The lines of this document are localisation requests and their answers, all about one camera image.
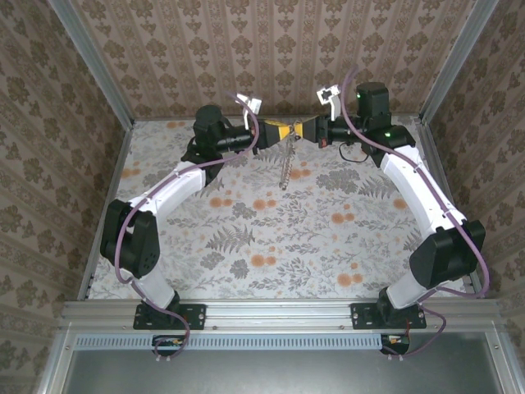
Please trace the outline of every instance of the black cable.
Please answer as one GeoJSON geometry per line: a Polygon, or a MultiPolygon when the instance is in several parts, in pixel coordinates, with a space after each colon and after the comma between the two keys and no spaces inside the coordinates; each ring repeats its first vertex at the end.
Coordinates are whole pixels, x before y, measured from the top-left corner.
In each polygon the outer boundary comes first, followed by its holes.
{"type": "MultiPolygon", "coordinates": [[[[363,130],[363,132],[366,132],[365,130],[365,126],[367,124],[367,121],[368,119],[370,119],[370,117],[367,117],[364,121],[363,121],[363,127],[361,127],[361,130],[363,130]]],[[[346,158],[345,156],[343,156],[343,152],[341,151],[341,146],[343,146],[344,144],[346,144],[347,146],[350,146],[350,144],[348,142],[343,142],[341,145],[339,145],[339,155],[341,156],[341,158],[343,160],[345,160],[346,162],[349,162],[349,163],[364,163],[368,160],[368,158],[370,157],[369,154],[367,154],[367,157],[364,158],[363,160],[350,160],[349,158],[346,158]]]]}
{"type": "Polygon", "coordinates": [[[343,143],[341,143],[341,145],[339,145],[339,155],[340,155],[341,158],[342,158],[343,160],[345,160],[346,162],[350,162],[350,163],[364,163],[364,162],[366,162],[367,159],[370,157],[370,155],[367,154],[367,157],[364,158],[363,160],[350,160],[349,158],[346,158],[345,156],[343,156],[343,152],[341,152],[341,146],[343,146],[343,145],[345,145],[345,144],[349,145],[349,144],[346,143],[346,142],[343,142],[343,143]]]}

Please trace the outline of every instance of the aluminum frame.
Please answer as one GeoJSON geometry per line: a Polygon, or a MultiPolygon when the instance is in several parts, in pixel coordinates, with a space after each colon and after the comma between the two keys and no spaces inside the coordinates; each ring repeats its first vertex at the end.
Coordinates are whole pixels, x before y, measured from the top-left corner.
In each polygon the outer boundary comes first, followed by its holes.
{"type": "Polygon", "coordinates": [[[436,115],[437,109],[449,91],[450,86],[454,83],[454,79],[467,60],[470,51],[497,4],[498,0],[481,0],[472,7],[467,21],[459,32],[458,38],[450,50],[450,54],[441,68],[440,74],[434,81],[434,85],[431,87],[431,91],[422,106],[420,113],[425,123],[430,123],[434,115],[436,115]]]}
{"type": "MultiPolygon", "coordinates": [[[[352,329],[349,305],[373,302],[347,300],[191,300],[208,306],[206,335],[243,334],[364,334],[398,333],[403,330],[352,329]]],[[[39,393],[62,392],[74,354],[76,338],[83,334],[133,336],[135,308],[139,300],[87,300],[65,304],[58,334],[44,371],[39,393]]],[[[431,298],[426,306],[447,318],[447,332],[484,332],[491,349],[496,372],[505,394],[524,392],[518,360],[504,330],[504,320],[496,300],[465,300],[452,297],[431,298]]],[[[427,316],[427,328],[435,332],[441,320],[427,316]]],[[[182,331],[156,331],[152,334],[183,334],[182,331]]]]}
{"type": "Polygon", "coordinates": [[[133,121],[129,104],[124,100],[123,94],[106,68],[103,56],[95,48],[75,8],[71,2],[64,0],[50,0],[49,3],[84,59],[91,75],[97,81],[97,85],[104,93],[122,127],[126,131],[130,130],[133,121]]]}
{"type": "Polygon", "coordinates": [[[100,255],[100,242],[102,241],[102,234],[104,230],[104,218],[106,217],[107,206],[115,199],[116,192],[118,190],[119,183],[121,181],[122,171],[126,164],[126,158],[130,152],[131,138],[133,136],[133,130],[128,130],[124,134],[122,140],[121,150],[116,160],[115,169],[113,170],[112,180],[107,189],[106,199],[104,201],[104,208],[100,213],[100,219],[98,220],[97,231],[91,245],[91,251],[89,252],[88,262],[85,266],[84,276],[82,277],[82,283],[80,284],[79,293],[77,300],[84,300],[87,298],[89,293],[89,287],[93,280],[95,269],[97,268],[98,256],[100,255]]]}
{"type": "MultiPolygon", "coordinates": [[[[156,334],[77,334],[78,350],[155,350],[156,334]]],[[[380,350],[381,334],[219,334],[194,332],[185,350],[380,350]]],[[[158,350],[173,350],[160,343],[158,350]]]]}

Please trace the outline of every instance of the yellow component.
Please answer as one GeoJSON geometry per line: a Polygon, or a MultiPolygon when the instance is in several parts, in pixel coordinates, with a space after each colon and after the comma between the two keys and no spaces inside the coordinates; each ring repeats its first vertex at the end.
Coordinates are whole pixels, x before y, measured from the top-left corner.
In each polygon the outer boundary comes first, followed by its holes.
{"type": "Polygon", "coordinates": [[[295,134],[303,138],[303,123],[296,123],[294,125],[295,134]]]}
{"type": "Polygon", "coordinates": [[[290,126],[282,121],[264,121],[267,125],[277,126],[279,129],[279,139],[283,140],[290,133],[290,126]]]}
{"type": "Polygon", "coordinates": [[[279,126],[279,138],[283,140],[290,133],[289,126],[279,126]]]}

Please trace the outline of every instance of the patterned wall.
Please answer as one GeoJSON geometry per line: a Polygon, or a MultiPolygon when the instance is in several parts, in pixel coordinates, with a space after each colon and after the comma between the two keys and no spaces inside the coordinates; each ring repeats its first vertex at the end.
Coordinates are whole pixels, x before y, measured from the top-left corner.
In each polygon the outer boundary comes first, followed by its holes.
{"type": "Polygon", "coordinates": [[[46,2],[0,2],[0,392],[30,392],[76,298],[123,130],[46,2]]]}
{"type": "Polygon", "coordinates": [[[483,254],[525,360],[525,2],[501,0],[431,122],[456,203],[486,227],[483,254]]]}
{"type": "Polygon", "coordinates": [[[73,0],[135,118],[192,117],[203,103],[239,113],[319,112],[315,91],[384,81],[395,112],[418,112],[473,0],[73,0]]]}

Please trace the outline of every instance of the table surface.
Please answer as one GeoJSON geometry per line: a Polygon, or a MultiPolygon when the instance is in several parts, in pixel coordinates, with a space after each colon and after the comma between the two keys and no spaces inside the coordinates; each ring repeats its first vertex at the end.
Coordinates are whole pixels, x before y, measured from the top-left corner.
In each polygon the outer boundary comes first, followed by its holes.
{"type": "MultiPolygon", "coordinates": [[[[393,117],[393,124],[419,141],[415,117],[393,117]]],[[[116,197],[140,195],[170,172],[193,136],[192,125],[135,123],[116,197]]],[[[349,158],[365,157],[358,145],[343,148],[349,158]]],[[[294,149],[285,191],[278,186],[282,141],[225,165],[158,224],[159,263],[181,298],[377,297],[407,272],[422,240],[407,204],[372,160],[347,163],[337,145],[319,149],[305,140],[294,149]]],[[[137,295],[100,257],[89,298],[137,295]]]]}

